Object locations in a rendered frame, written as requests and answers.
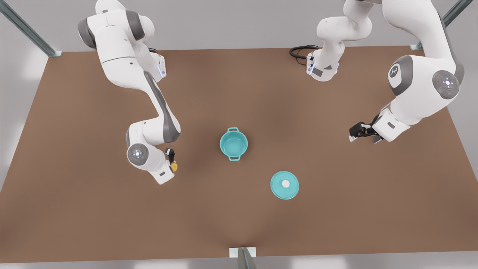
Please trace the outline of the teal pot lid white knob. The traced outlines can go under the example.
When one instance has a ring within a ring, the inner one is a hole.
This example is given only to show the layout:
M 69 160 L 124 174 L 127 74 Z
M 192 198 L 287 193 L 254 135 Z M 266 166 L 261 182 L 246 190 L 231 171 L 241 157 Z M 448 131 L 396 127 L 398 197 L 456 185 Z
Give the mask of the teal pot lid white knob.
M 270 180 L 272 193 L 282 200 L 290 200 L 297 196 L 299 188 L 297 177 L 288 171 L 279 171 Z

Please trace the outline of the silver frame post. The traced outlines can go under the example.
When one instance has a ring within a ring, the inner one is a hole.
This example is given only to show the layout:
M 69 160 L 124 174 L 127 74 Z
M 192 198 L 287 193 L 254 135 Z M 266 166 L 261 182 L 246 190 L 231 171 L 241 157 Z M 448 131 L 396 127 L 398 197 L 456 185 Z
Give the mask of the silver frame post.
M 442 21 L 447 27 L 453 22 L 474 0 L 456 0 L 456 3 L 444 14 Z M 411 50 L 423 50 L 423 44 L 418 39 L 417 44 L 410 44 Z
M 237 258 L 237 269 L 258 269 L 254 260 L 256 256 L 256 247 L 229 248 L 229 257 Z
M 62 55 L 62 51 L 54 50 L 5 0 L 0 0 L 0 13 L 48 57 L 56 58 Z

